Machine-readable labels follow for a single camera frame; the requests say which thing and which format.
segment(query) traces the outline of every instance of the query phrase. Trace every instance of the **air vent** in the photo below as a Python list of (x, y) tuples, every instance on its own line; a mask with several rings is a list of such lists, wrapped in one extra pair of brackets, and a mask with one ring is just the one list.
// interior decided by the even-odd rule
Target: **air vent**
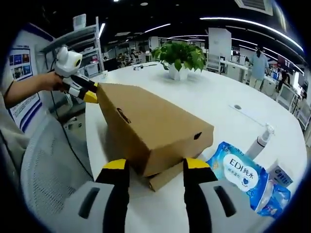
[(271, 0), (234, 0), (240, 8), (259, 11), (272, 16)]

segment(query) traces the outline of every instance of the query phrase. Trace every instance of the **potted plant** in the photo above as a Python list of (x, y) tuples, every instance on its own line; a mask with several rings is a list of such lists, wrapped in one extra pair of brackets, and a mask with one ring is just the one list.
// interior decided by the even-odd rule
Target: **potted plant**
[(155, 59), (159, 59), (170, 77), (175, 80), (184, 80), (188, 71), (203, 70), (206, 58), (201, 48), (186, 42), (168, 41), (151, 52)]

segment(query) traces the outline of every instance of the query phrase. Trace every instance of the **ceiling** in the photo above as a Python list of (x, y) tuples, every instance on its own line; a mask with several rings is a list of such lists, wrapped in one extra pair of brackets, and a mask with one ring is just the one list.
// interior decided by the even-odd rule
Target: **ceiling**
[[(245, 4), (252, 4), (254, 1), (255, 4), (268, 1), (272, 7), (273, 16), (240, 8), (236, 1)], [(299, 6), (293, 6), (293, 2), (291, 5), (282, 3), (282, 6), (279, 6), (272, 0), (236, 1), (119, 0), (114, 2), (113, 0), (101, 0), (90, 3), (80, 0), (79, 4), (73, 1), (55, 4), (55, 2), (49, 1), (38, 6), (38, 16), (34, 17), (31, 22), (54, 37), (59, 37), (72, 31), (72, 18), (74, 16), (85, 13), (87, 25), (94, 24), (95, 17), (98, 16), (100, 24), (106, 23), (101, 35), (102, 45), (116, 40), (116, 45), (125, 43), (127, 39), (145, 40), (150, 36), (207, 35), (209, 27), (222, 27), (231, 32), (232, 38), (255, 44), (260, 43), (297, 65), (304, 65), (304, 61), (309, 60), (309, 48), (305, 43), (308, 41), (308, 33), (305, 32), (306, 30), (301, 24), (301, 17), (294, 16), (300, 15), (298, 14), (301, 11)], [(146, 2), (148, 5), (141, 6), (142, 2)], [(293, 39), (303, 47), (305, 53), (292, 42), (266, 28), (232, 20), (200, 20), (201, 17), (241, 18), (266, 25)], [(143, 33), (168, 23), (170, 23), (169, 26)], [(117, 33), (122, 32), (130, 33), (124, 36), (116, 36)], [(197, 38), (207, 39), (208, 37), (199, 36)], [(232, 45), (255, 48), (253, 44), (238, 40), (233, 40)], [(277, 58), (277, 54), (274, 52), (266, 50), (267, 54)]]

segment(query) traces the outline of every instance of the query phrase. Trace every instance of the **light blue shirt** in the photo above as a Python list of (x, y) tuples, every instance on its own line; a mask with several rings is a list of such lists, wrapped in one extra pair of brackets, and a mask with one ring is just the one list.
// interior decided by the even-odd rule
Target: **light blue shirt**
[(265, 76), (264, 72), (266, 68), (269, 67), (267, 57), (263, 53), (260, 54), (260, 57), (257, 57), (255, 52), (251, 63), (253, 64), (252, 77), (258, 80), (263, 80)]

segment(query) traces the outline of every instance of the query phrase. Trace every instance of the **cardboard box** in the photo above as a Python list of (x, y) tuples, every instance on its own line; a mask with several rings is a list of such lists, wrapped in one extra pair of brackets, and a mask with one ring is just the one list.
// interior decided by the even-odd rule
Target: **cardboard box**
[(155, 175), (154, 177), (148, 177), (149, 187), (157, 191), (175, 178), (180, 172), (183, 171), (183, 162), (176, 164), (175, 166)]
[(125, 158), (145, 177), (213, 143), (212, 125), (140, 87), (99, 83), (97, 99)]

